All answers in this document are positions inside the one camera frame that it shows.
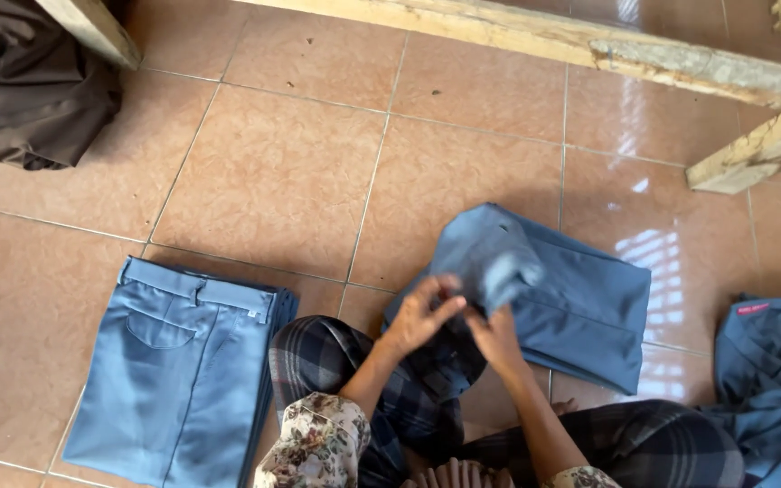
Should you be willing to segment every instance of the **belt loop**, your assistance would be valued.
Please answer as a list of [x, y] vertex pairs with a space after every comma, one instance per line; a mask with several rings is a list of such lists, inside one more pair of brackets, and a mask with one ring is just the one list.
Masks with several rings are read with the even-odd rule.
[[135, 256], [128, 256], [128, 258], [125, 259], [125, 262], [122, 263], [122, 267], [120, 268], [119, 276], [116, 277], [116, 284], [122, 285], [123, 279], [125, 278], [125, 270], [128, 269], [128, 265], [131, 264], [131, 260], [135, 259]]
[[192, 290], [192, 296], [191, 296], [192, 306], [197, 306], [198, 305], [198, 292], [200, 292], [202, 289], [204, 289], [204, 286], [206, 286], [206, 285], [207, 285], [207, 280], [206, 279], [201, 279], [201, 281], [198, 283], [198, 286], [196, 286], [194, 288], [194, 290]]

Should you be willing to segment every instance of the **blue fabric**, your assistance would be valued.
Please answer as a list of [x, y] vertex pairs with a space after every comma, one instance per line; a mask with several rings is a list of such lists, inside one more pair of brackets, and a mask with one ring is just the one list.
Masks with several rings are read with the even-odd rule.
[[716, 338], [719, 405], [701, 407], [743, 450], [759, 486], [781, 486], [781, 299], [741, 297]]
[[[624, 394], [637, 393], [648, 269], [484, 203], [442, 230], [427, 268], [385, 309], [385, 328], [403, 296], [425, 275], [438, 272], [461, 276], [462, 294], [485, 315], [510, 302], [527, 361]], [[461, 394], [486, 365], [459, 317], [408, 361], [440, 399]]]
[[159, 488], [242, 483], [273, 395], [267, 348], [297, 305], [129, 256], [62, 459]]

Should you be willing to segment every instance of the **fabric pile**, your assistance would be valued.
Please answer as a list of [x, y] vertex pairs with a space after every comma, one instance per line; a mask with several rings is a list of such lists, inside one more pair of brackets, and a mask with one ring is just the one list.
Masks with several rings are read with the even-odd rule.
[[0, 161], [76, 166], [121, 101], [116, 71], [34, 0], [0, 0]]
[[719, 405], [701, 407], [743, 450], [757, 486], [781, 487], [781, 299], [742, 295], [716, 338]]
[[298, 300], [128, 257], [62, 459], [159, 488], [243, 485], [273, 390], [266, 360]]
[[[634, 395], [643, 362], [651, 273], [556, 230], [484, 203], [455, 217], [428, 266], [385, 309], [385, 330], [402, 298], [425, 276], [453, 272], [485, 316], [510, 303], [523, 357]], [[434, 399], [452, 399], [486, 361], [461, 318], [447, 322], [410, 361]]]

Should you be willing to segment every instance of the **hand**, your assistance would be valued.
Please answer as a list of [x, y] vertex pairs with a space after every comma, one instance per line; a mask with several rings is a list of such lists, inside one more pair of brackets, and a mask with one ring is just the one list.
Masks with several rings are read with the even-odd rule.
[[463, 311], [463, 317], [472, 330], [472, 336], [484, 359], [500, 377], [505, 378], [516, 371], [529, 371], [517, 343], [511, 305], [502, 305], [496, 309], [489, 318], [489, 323], [472, 307]]
[[[453, 274], [427, 276], [421, 280], [403, 298], [396, 317], [376, 345], [393, 351], [398, 361], [423, 346], [446, 320], [466, 306], [466, 299], [462, 296], [448, 298], [459, 288], [460, 279]], [[430, 304], [435, 298], [444, 300], [444, 303], [433, 311]]]

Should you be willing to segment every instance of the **back pocket flap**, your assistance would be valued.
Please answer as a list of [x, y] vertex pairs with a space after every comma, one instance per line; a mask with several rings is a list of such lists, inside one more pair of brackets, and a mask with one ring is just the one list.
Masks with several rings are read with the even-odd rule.
[[152, 349], [185, 346], [194, 337], [193, 330], [140, 313], [129, 314], [126, 317], [126, 327], [140, 342]]

